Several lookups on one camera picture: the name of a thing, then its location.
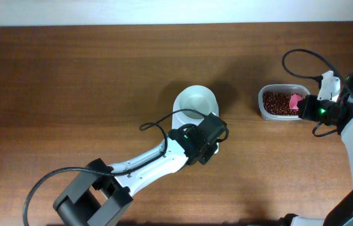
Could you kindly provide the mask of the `pink measuring scoop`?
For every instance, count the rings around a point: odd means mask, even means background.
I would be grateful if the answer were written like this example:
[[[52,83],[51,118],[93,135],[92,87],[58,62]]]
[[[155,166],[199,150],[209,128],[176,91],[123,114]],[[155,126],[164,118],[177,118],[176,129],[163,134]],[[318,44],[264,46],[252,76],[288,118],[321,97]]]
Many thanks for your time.
[[[298,108],[298,103],[303,99],[303,97],[301,95],[298,95],[298,94],[293,94],[291,97],[290,97],[290,100],[289,100],[289,108],[290,110],[299,110]]]

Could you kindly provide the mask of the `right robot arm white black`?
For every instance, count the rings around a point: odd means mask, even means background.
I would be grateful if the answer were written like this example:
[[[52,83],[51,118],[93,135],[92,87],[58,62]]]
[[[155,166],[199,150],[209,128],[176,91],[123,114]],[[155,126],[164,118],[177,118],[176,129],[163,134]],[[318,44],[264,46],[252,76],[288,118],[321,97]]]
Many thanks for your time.
[[[332,71],[318,76],[318,95],[307,95],[299,101],[298,116],[318,125],[334,126],[346,148],[353,185],[353,73],[347,87]],[[279,225],[353,225],[353,189],[325,218],[307,218],[289,213],[278,220]]]

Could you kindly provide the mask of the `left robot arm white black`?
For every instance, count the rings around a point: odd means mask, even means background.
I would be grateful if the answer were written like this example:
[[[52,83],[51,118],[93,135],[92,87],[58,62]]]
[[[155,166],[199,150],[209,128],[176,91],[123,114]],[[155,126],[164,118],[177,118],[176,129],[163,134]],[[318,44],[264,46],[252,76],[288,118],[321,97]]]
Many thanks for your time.
[[[64,189],[53,209],[65,225],[116,225],[138,191],[185,166],[206,164],[228,133],[227,124],[210,113],[198,125],[170,130],[138,157],[110,165],[96,159]]]

